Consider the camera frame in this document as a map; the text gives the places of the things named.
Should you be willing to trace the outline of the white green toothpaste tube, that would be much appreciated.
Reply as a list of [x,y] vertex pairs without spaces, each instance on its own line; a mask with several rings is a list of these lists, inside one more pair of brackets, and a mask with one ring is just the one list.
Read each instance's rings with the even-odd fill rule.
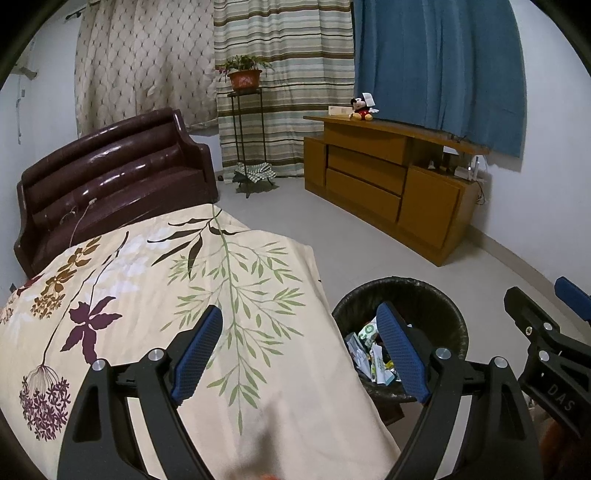
[[370,371],[372,372],[372,381],[377,385],[389,386],[399,380],[394,367],[388,366],[384,361],[383,349],[378,344],[374,344],[370,348]]

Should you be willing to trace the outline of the green white snack wrapper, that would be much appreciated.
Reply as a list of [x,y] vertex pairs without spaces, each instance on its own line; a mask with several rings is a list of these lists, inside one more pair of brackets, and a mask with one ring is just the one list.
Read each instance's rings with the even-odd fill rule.
[[378,334],[379,331],[377,327],[377,318],[374,318],[372,321],[363,326],[362,330],[360,330],[358,334],[358,337],[360,342],[370,349],[375,343]]

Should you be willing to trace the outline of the silver foil wrapper bundle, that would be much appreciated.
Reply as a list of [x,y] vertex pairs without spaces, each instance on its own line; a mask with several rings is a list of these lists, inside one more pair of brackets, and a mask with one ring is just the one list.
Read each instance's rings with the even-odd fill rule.
[[353,364],[356,368],[370,381],[373,380],[372,371],[370,371],[370,360],[367,355],[365,347],[355,332],[349,333],[345,338],[346,347],[348,347],[349,354],[352,356]]

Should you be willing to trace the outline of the black lined trash bin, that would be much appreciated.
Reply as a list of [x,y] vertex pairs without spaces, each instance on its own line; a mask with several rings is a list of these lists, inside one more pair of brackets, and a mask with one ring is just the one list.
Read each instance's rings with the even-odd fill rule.
[[367,282],[346,294],[332,311],[342,336],[358,334],[377,318],[377,327],[401,382],[381,386],[361,375],[370,399],[385,409],[429,396],[426,375],[431,353],[446,349],[465,359],[468,328],[456,304],[444,292],[422,280],[398,276]]

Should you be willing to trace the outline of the white router on cabinet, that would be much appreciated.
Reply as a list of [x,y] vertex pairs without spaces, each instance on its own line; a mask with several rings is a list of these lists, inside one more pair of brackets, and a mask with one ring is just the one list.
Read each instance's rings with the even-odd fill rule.
[[466,166],[458,165],[454,170],[454,176],[467,181],[477,181],[480,171],[480,156],[473,156]]

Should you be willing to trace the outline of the floral beige table cloth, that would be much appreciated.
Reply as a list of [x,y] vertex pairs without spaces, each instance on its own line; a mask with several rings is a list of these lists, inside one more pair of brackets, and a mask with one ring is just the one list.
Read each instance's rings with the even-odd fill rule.
[[314,251],[213,205],[77,240],[19,287],[1,413],[48,479],[383,479],[400,455]]

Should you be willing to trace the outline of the wooden sideboard cabinet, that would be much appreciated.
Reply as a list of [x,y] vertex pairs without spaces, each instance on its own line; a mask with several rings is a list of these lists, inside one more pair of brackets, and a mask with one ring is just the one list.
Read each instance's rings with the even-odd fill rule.
[[396,122],[318,121],[321,134],[304,138],[305,189],[444,265],[465,237],[479,186],[433,167],[447,147],[468,160],[488,148]]

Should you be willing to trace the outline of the blue curtain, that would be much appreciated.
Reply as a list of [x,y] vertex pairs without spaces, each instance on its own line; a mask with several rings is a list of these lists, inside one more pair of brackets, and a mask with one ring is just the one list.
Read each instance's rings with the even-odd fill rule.
[[381,120],[443,131],[518,157],[523,52],[508,1],[353,2],[355,92]]

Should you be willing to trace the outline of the mickey mouse plush toy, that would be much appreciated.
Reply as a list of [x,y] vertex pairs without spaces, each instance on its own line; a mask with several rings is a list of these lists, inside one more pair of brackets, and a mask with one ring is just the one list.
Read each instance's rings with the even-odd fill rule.
[[349,113],[349,120],[372,121],[373,115],[379,112],[375,106],[370,106],[362,97],[351,100],[352,112]]

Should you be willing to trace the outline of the dark brown leather sofa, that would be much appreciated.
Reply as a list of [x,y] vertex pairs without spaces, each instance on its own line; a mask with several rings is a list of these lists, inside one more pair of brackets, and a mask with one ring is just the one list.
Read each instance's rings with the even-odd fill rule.
[[71,246],[219,198],[211,150],[170,107],[65,145],[25,170],[16,191],[14,252],[27,278]]

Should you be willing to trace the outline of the white box on cabinet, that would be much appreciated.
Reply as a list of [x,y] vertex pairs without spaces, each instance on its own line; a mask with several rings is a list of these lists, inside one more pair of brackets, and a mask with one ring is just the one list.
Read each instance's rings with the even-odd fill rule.
[[353,113],[353,108],[351,106],[329,106],[328,108],[328,115],[329,116],[346,116],[349,117],[350,114]]

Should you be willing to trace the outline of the checkered cloth on stand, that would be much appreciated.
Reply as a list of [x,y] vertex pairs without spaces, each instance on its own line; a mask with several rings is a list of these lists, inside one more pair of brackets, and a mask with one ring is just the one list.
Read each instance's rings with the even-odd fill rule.
[[259,183],[260,181],[273,181],[276,172],[269,162],[256,165],[240,163],[235,167],[235,176],[232,181],[237,183]]

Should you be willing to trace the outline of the striped curtain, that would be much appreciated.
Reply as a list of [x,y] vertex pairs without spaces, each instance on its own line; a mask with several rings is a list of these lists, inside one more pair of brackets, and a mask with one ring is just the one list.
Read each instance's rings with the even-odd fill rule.
[[215,65],[256,55],[273,69],[260,95],[229,98],[217,83],[222,172],[230,182],[239,160],[269,162],[277,176],[304,173],[304,138],[321,134],[315,117],[353,96],[353,19],[348,1],[216,1]]

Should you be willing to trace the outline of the air conditioner unit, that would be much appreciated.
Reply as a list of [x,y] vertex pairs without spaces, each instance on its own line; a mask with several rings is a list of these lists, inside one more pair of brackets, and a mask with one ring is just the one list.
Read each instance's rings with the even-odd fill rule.
[[28,69],[27,67],[22,66],[15,66],[12,68],[11,73],[14,75],[22,75],[25,76],[29,80],[34,80],[38,73]]

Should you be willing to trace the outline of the beige patterned curtain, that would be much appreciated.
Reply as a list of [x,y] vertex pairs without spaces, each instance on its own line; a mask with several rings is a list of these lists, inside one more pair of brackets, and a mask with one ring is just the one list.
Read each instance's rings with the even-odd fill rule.
[[217,123],[211,1],[90,1],[75,54],[79,135],[153,110]]

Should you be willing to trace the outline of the potted plant red pot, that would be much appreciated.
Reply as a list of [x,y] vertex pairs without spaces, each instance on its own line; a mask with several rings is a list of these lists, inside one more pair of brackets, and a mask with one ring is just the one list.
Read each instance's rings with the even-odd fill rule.
[[259,89],[263,70],[273,69],[270,62],[256,55],[235,55],[226,59],[216,70],[221,77],[229,79],[232,93],[249,94]]

